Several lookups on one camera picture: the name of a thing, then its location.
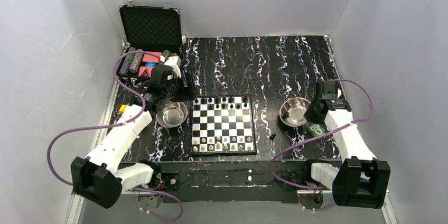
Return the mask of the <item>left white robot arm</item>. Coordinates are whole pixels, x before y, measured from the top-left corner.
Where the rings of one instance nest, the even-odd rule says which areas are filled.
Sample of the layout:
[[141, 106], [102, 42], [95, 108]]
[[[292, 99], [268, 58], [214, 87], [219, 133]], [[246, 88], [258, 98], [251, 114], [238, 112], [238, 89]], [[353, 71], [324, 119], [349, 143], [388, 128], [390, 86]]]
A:
[[168, 102], [192, 101], [198, 94], [191, 73], [166, 65], [156, 65], [150, 78], [129, 92], [133, 98], [119, 121], [107, 126], [110, 131], [86, 157], [76, 157], [71, 163], [74, 193], [106, 209], [122, 192], [149, 184], [159, 171], [150, 161], [119, 168], [134, 140]]

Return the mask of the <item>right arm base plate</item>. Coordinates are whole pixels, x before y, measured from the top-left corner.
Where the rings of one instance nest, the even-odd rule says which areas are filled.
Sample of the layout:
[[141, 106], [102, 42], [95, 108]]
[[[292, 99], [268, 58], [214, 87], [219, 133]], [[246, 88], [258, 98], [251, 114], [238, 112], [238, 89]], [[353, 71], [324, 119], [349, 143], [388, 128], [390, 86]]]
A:
[[[305, 175], [302, 171], [280, 171], [276, 173], [277, 177], [274, 177], [274, 181], [279, 183], [284, 191], [295, 191], [295, 190], [315, 190], [316, 188], [328, 190], [322, 184], [315, 183], [314, 180], [306, 180]], [[280, 180], [279, 178], [300, 185], [300, 187], [292, 186]]]

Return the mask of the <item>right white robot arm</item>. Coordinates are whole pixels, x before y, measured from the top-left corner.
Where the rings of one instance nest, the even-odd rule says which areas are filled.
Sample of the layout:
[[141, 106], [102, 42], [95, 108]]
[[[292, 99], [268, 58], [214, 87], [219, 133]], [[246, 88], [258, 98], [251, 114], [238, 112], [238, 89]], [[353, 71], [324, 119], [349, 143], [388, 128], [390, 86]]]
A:
[[342, 164], [313, 162], [311, 179], [331, 190], [338, 206], [379, 209], [383, 206], [390, 166], [376, 158], [365, 144], [349, 103], [340, 99], [337, 80], [316, 83], [316, 93], [304, 115], [308, 122], [325, 125], [333, 136]]

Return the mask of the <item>black and white chessboard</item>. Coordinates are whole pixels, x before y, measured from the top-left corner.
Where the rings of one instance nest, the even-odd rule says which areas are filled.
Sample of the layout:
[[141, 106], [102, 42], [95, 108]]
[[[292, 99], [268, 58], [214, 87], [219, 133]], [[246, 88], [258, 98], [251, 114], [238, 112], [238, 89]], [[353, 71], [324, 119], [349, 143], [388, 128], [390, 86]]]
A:
[[191, 104], [193, 156], [257, 153], [250, 95], [198, 96]]

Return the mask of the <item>steel bowl with chess pieces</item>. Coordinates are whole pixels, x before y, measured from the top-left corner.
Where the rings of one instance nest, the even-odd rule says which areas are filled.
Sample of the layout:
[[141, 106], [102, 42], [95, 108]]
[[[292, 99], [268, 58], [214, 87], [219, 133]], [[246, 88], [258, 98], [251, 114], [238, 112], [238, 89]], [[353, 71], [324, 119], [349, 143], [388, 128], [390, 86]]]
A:
[[306, 113], [310, 101], [302, 98], [290, 98], [284, 102], [279, 109], [280, 120], [287, 126], [299, 127], [307, 123], [304, 114]]

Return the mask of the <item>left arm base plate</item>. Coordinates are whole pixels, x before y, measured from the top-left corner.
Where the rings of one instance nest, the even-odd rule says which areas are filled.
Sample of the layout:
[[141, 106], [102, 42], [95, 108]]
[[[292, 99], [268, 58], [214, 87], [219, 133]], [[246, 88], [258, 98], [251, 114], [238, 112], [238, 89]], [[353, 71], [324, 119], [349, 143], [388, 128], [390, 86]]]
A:
[[177, 172], [156, 172], [149, 182], [123, 190], [123, 193], [160, 194], [161, 192], [176, 192], [180, 189], [180, 179], [180, 173]]

